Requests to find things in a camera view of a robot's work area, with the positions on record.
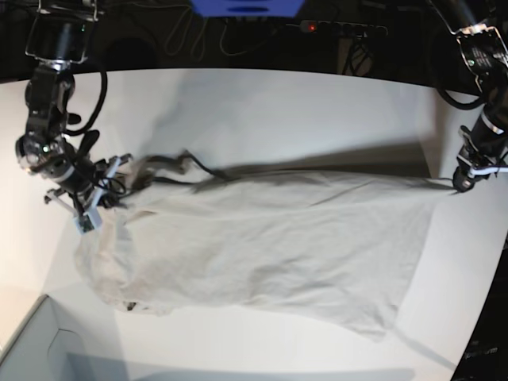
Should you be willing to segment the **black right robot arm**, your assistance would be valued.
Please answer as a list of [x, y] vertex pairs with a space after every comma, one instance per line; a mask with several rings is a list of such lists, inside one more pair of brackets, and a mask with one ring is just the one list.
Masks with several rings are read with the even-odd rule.
[[[115, 207], [128, 193], [117, 170], [130, 155], [90, 158], [100, 137], [94, 123], [108, 90], [106, 69], [87, 52], [100, 15], [98, 1], [41, 1], [25, 48], [37, 66], [25, 88], [28, 117], [15, 145], [17, 160], [30, 175], [54, 182], [45, 202], [59, 202], [66, 194], [76, 217], [98, 206]], [[67, 109], [75, 92], [71, 69], [84, 63], [100, 74], [98, 101], [87, 122]]]

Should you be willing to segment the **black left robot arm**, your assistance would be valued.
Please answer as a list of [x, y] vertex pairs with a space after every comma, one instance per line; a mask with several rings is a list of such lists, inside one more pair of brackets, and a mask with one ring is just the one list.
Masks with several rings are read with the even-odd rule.
[[457, 110], [481, 112], [469, 129], [462, 125], [463, 145], [452, 176], [456, 191], [465, 193], [491, 175], [507, 172], [507, 43], [500, 1], [430, 1], [429, 5], [458, 44], [460, 56], [479, 90], [477, 99], [459, 102], [441, 85], [431, 63], [433, 85]]

